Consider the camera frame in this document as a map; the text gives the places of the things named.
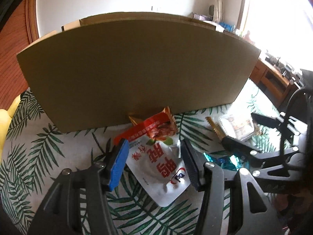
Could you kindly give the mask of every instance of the yellow object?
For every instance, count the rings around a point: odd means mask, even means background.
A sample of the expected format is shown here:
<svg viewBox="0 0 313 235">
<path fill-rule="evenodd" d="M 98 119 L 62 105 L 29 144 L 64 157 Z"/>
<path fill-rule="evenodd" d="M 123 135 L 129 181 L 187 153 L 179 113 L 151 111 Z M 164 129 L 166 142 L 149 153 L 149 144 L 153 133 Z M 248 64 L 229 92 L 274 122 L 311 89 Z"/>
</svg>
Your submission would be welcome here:
<svg viewBox="0 0 313 235">
<path fill-rule="evenodd" d="M 5 137 L 7 135 L 7 130 L 9 129 L 13 115 L 21 101 L 21 97 L 18 96 L 14 99 L 8 110 L 0 109 L 0 160 L 2 156 L 2 150 L 5 142 Z"/>
</svg>

